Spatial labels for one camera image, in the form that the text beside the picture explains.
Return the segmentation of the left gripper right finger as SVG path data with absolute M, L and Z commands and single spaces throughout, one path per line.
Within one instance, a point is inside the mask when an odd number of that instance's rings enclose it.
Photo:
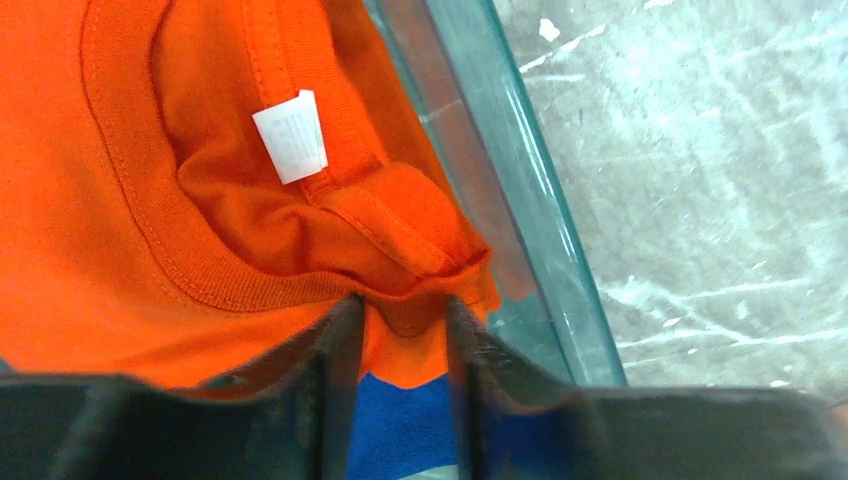
M 446 305 L 462 479 L 843 479 L 847 427 L 791 389 L 577 387 Z

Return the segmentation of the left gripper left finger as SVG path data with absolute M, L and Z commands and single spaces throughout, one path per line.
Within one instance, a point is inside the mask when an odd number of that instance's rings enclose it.
M 197 387 L 123 375 L 5 374 L 5 479 L 341 479 L 365 303 Z

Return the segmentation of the blue cloth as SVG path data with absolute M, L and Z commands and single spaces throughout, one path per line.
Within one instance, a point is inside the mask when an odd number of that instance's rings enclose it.
M 52 360 L 8 363 L 5 374 L 123 375 L 164 389 L 186 389 L 241 365 L 211 357 L 127 366 Z M 448 382 L 434 378 L 411 389 L 372 375 L 357 381 L 346 474 L 341 479 L 400 479 L 456 462 Z

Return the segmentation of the red cloth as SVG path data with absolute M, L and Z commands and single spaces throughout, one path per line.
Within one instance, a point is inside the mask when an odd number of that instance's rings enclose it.
M 350 293 L 362 371 L 505 295 L 360 1 L 5 1 L 1 357 L 189 387 Z

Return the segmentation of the teal plastic bin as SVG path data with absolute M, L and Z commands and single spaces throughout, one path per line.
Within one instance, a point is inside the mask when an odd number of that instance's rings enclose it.
M 626 382 L 577 230 L 490 1 L 370 1 L 502 302 L 489 328 L 578 385 Z

